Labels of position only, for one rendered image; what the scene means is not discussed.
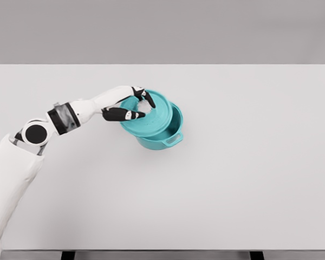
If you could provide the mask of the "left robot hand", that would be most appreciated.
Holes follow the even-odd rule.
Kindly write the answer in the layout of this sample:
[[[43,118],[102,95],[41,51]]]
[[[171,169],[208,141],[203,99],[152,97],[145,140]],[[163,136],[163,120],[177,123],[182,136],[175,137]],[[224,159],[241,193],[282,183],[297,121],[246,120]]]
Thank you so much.
[[[150,93],[138,86],[117,86],[96,96],[93,102],[106,121],[122,122],[144,118],[146,114],[143,112],[114,107],[131,96],[139,101],[146,100],[152,108],[156,107]]]

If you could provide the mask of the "teal pot lid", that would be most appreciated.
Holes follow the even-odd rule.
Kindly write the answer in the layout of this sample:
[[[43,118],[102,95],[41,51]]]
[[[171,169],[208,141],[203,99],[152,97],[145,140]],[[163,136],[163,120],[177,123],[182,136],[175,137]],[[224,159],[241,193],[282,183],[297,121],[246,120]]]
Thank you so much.
[[[136,137],[151,137],[161,133],[172,120],[172,105],[168,99],[154,90],[146,90],[153,99],[155,108],[150,107],[143,118],[120,122],[124,130]]]

